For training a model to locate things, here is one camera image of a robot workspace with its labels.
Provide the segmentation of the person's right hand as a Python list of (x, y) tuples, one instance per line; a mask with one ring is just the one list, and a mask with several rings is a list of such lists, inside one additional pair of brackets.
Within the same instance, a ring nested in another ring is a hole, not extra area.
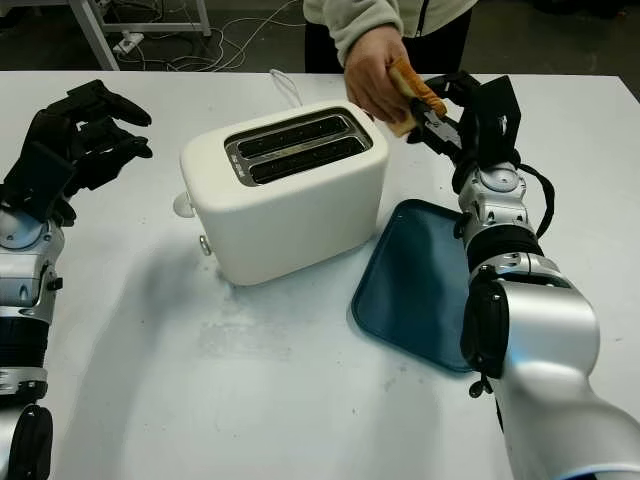
[(401, 35), (392, 26), (379, 26), (359, 37), (344, 64), (349, 100), (383, 122), (403, 122), (408, 111), (387, 72), (397, 59), (408, 59)]

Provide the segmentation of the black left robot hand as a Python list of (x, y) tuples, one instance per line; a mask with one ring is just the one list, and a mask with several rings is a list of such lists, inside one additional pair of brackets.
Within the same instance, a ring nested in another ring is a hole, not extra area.
[(144, 109), (100, 80), (69, 90), (38, 111), (2, 183), (6, 201), (48, 205), (111, 182), (135, 158), (151, 158), (148, 139), (121, 128), (120, 121), (152, 123)]

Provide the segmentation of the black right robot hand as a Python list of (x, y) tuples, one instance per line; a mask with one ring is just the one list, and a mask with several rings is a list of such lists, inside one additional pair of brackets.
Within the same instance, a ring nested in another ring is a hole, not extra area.
[(414, 98), (410, 101), (410, 112), (415, 126), (409, 132), (408, 144), (426, 145), (439, 155), (444, 155), (458, 166), (463, 154), (468, 149), (466, 138), (470, 136), (467, 125), (467, 110), (471, 96), (480, 86), (480, 82), (468, 72), (462, 70), (455, 73), (435, 76), (424, 81), (426, 87), (436, 95), (437, 100), (449, 100), (460, 109), (457, 120), (447, 113), (438, 114), (434, 106), (426, 100)]

